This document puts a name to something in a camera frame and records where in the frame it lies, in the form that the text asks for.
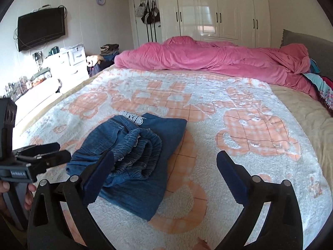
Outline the person's left hand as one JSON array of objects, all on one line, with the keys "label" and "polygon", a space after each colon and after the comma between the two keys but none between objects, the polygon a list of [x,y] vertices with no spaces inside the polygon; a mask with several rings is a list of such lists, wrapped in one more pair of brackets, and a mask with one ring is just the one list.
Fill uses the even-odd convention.
[{"label": "person's left hand", "polygon": [[[1,214],[11,217],[11,214],[9,212],[9,210],[7,209],[7,206],[5,204],[5,201],[3,199],[3,194],[7,193],[10,189],[10,184],[6,181],[1,181],[0,183],[0,210],[1,210]],[[36,191],[36,187],[35,185],[29,183],[27,190],[26,190],[26,195],[25,195],[25,201],[24,201],[24,208],[26,210],[30,210],[32,207],[32,203],[33,203],[33,192]]]}]

